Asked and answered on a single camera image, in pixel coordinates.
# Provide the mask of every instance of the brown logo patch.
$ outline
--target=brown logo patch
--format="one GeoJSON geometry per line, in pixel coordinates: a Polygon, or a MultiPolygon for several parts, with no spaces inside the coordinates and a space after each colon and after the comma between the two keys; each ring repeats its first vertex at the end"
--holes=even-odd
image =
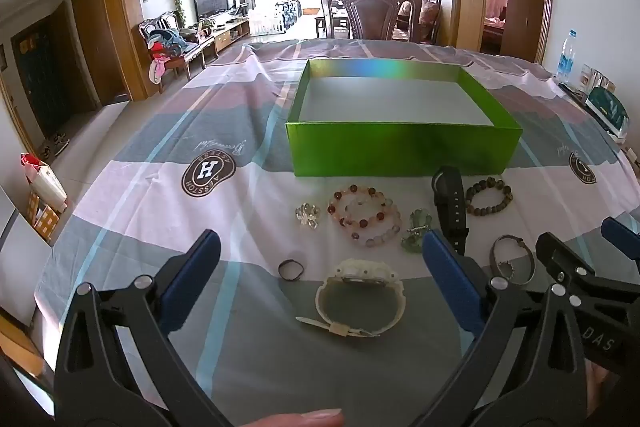
{"type": "Polygon", "coordinates": [[[236,162],[231,156],[220,149],[210,149],[187,167],[182,175],[182,190],[194,198],[201,198],[235,173],[236,162]]]}
{"type": "Polygon", "coordinates": [[[574,172],[578,179],[587,185],[593,185],[596,180],[596,175],[589,168],[587,164],[585,164],[575,152],[571,153],[569,156],[569,165],[571,166],[571,170],[574,172]]]}

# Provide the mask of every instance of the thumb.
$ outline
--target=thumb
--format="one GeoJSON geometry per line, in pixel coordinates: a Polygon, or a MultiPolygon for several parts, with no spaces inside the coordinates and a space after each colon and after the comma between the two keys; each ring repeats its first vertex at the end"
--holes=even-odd
{"type": "Polygon", "coordinates": [[[304,414],[277,414],[249,423],[244,427],[342,427],[341,409],[324,409],[304,414]]]}

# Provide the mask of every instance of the fingernail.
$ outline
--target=fingernail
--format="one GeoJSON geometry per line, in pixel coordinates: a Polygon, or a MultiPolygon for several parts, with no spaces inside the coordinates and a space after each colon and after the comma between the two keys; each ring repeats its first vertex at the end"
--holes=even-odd
{"type": "Polygon", "coordinates": [[[321,420],[323,418],[331,418],[331,416],[338,416],[341,412],[342,409],[322,409],[321,411],[305,412],[302,418],[321,420]]]}

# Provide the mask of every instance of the water bottle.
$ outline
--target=water bottle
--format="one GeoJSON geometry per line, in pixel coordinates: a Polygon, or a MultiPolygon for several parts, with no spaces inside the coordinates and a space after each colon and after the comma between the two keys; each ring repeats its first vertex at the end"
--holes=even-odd
{"type": "Polygon", "coordinates": [[[560,63],[558,64],[558,73],[556,73],[556,78],[558,79],[558,82],[562,82],[563,84],[569,83],[569,76],[574,66],[575,37],[575,30],[571,30],[569,32],[569,36],[564,41],[564,45],[562,46],[562,55],[560,55],[560,63]]]}

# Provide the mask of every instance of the white watch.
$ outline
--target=white watch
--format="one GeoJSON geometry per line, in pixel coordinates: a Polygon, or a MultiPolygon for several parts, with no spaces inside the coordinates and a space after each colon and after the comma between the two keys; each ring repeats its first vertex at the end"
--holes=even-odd
{"type": "Polygon", "coordinates": [[[324,283],[318,288],[316,292],[316,310],[318,314],[324,319],[324,323],[316,321],[314,319],[308,319],[306,317],[296,317],[302,323],[317,326],[325,330],[331,331],[336,335],[342,337],[377,337],[384,333],[386,330],[393,328],[402,314],[404,314],[404,307],[406,300],[404,298],[404,285],[398,277],[398,274],[391,270],[385,263],[376,263],[374,261],[361,261],[358,259],[348,259],[342,261],[335,268],[332,276],[327,277],[324,283]],[[393,320],[377,331],[367,331],[358,328],[351,328],[349,325],[341,324],[332,321],[324,311],[322,305],[322,293],[328,286],[334,284],[370,284],[380,285],[384,287],[393,288],[398,300],[398,309],[393,320]]]}

